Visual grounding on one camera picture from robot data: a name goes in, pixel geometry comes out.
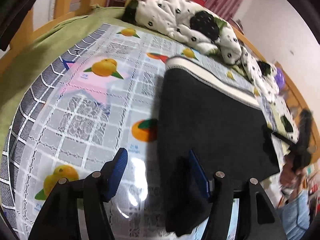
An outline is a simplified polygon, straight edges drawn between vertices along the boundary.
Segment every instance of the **patterned blanket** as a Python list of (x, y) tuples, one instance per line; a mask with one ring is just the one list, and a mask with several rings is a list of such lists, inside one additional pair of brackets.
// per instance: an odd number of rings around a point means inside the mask
[[(128, 150), (129, 161), (116, 196), (105, 203), (113, 233), (120, 239), (173, 237), (164, 230), (155, 152), (165, 62), (173, 55), (194, 60), (253, 95), (252, 84), (212, 58), (173, 41), (107, 24), (36, 79), (17, 109), (1, 163), (3, 208), (20, 239), (28, 238), (46, 198), (44, 181), (56, 167), (69, 165), (76, 171), (70, 176), (84, 178), (100, 170), (119, 147)], [(261, 100), (275, 125), (269, 104)], [(282, 158), (282, 148), (276, 152)], [(196, 234), (189, 237), (196, 239)]]
[(207, 56), (221, 55), (229, 65), (239, 65), (253, 83), (273, 103), (279, 93), (270, 64), (261, 71), (257, 60), (239, 44), (231, 25), (212, 11), (189, 0), (132, 0), (123, 21), (158, 31)]

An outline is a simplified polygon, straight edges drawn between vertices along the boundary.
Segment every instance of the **white wall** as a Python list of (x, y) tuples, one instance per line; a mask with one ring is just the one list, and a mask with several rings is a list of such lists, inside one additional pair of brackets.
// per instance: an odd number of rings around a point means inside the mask
[(55, 0), (36, 0), (33, 5), (33, 30), (53, 19)]
[(233, 18), (268, 61), (282, 65), (320, 128), (320, 45), (298, 12), (287, 0), (243, 0)]

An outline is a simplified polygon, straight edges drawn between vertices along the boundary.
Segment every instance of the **person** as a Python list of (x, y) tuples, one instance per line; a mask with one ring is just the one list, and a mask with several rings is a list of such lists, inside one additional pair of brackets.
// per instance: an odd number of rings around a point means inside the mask
[(286, 155), (285, 164), (280, 174), (280, 184), (284, 187), (295, 185), (285, 205), (276, 209), (288, 240), (299, 240), (310, 225), (308, 191), (303, 189), (305, 178), (303, 169), (292, 171), (293, 159)]

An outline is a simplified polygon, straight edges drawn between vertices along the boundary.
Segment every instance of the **wooden bed frame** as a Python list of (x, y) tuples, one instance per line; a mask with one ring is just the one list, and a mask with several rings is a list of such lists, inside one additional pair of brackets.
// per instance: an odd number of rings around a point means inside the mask
[[(76, 11), (69, 12), (71, 0), (56, 0), (54, 7), (53, 20), (40, 27), (37, 30), (33, 30), (33, 9), (31, 9), (26, 15), (21, 27), (10, 42), (10, 50), (0, 59), (0, 75), (10, 65), (12, 60), (29, 44), (31, 44), (36, 38), (42, 34), (48, 32), (60, 22), (69, 18), (89, 14), (92, 10), (92, 5), (105, 6), (106, 0), (81, 0), (80, 8)], [(251, 44), (251, 42), (236, 28), (234, 28), (236, 36), (241, 40), (252, 52), (261, 60), (265, 60), (263, 55)], [(284, 72), (286, 78), (285, 89), (287, 90), (288, 97), (286, 99), (289, 108), (295, 107), (298, 110), (298, 114), (303, 108), (308, 108), (307, 103), (303, 99), (303, 96), (298, 91), (292, 80)], [(299, 122), (299, 115), (295, 117), (295, 121)], [(310, 139), (310, 145), (313, 146), (312, 162), (315, 162), (320, 158), (320, 136), (316, 124), (313, 122), (312, 134)]]

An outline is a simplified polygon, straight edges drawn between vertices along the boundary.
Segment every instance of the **blue jeans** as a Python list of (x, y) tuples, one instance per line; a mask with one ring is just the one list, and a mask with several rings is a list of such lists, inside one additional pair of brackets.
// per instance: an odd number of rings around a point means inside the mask
[[(238, 222), (239, 200), (235, 199), (232, 206), (231, 220), (227, 240), (234, 240)], [(308, 192), (303, 190), (300, 194), (284, 207), (276, 209), (288, 240), (299, 240), (310, 224)], [(197, 226), (188, 239), (201, 240), (208, 219)]]
[(308, 192), (303, 190), (293, 201), (278, 208), (276, 212), (288, 240), (299, 240), (310, 225)]

